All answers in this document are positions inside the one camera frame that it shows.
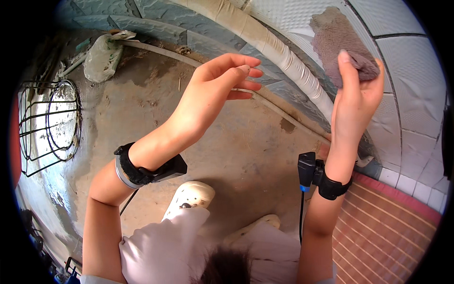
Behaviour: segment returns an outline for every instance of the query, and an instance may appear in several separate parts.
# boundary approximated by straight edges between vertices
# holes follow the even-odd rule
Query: dark hair
[[[192,284],[249,284],[250,279],[248,253],[218,246],[207,257],[200,279],[193,280]]]

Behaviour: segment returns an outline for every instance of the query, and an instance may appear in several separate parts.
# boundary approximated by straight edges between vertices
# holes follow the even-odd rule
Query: black cable
[[[123,213],[123,211],[126,209],[126,206],[128,206],[128,204],[131,202],[131,200],[133,199],[134,195],[136,195],[137,191],[139,189],[136,189],[136,191],[134,191],[133,195],[131,195],[131,197],[128,199],[128,201],[126,202],[126,204],[123,206],[123,208],[121,209],[120,211],[120,216],[121,214]]]
[[[304,191],[301,191],[301,209],[300,209],[300,244],[303,241],[303,208],[304,208]]]

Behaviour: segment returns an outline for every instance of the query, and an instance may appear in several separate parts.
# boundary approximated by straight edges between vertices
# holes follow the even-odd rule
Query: plastic bag
[[[136,33],[123,30],[114,35],[106,34],[98,37],[85,59],[85,77],[96,83],[112,77],[123,53],[123,45],[116,40],[127,40],[135,36]]]

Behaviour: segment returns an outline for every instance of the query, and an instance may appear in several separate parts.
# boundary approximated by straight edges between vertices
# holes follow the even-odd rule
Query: silver bangle
[[[139,189],[143,186],[142,184],[135,184],[129,180],[129,177],[124,173],[123,168],[121,167],[120,155],[117,155],[115,158],[115,172],[117,173],[118,178],[123,181],[127,187],[131,189]]]

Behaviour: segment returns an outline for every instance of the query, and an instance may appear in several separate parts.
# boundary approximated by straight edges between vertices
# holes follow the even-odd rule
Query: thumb
[[[223,91],[228,91],[241,83],[249,75],[251,68],[249,65],[241,65],[239,67],[232,67],[227,70],[224,74],[217,77],[214,81],[218,88],[221,88]]]
[[[337,56],[340,75],[342,76],[342,89],[346,96],[357,94],[360,90],[360,78],[358,70],[353,67],[351,57],[347,51],[341,50]]]

